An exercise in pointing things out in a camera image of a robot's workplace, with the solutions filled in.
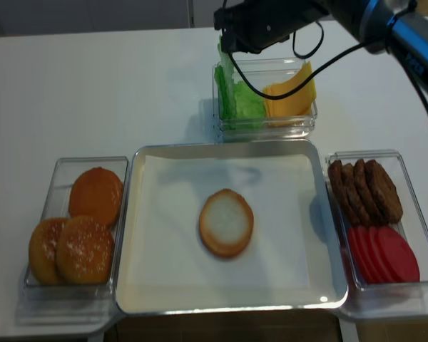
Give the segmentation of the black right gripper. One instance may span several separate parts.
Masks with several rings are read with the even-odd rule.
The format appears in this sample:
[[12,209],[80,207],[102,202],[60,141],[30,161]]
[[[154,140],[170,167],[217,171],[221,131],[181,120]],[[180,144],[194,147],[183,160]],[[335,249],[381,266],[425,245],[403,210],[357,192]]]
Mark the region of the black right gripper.
[[224,53],[259,54],[328,15],[325,1],[243,1],[231,7],[223,4],[214,12],[213,23],[214,29],[222,32]]

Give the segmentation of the black blue robot arm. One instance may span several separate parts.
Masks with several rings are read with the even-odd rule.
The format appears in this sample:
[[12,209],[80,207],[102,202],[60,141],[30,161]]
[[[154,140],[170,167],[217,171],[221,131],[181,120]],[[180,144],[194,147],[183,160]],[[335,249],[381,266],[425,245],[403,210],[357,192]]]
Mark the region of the black blue robot arm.
[[428,93],[428,20],[416,1],[244,1],[213,14],[225,53],[259,54],[331,16],[370,53],[404,61]]

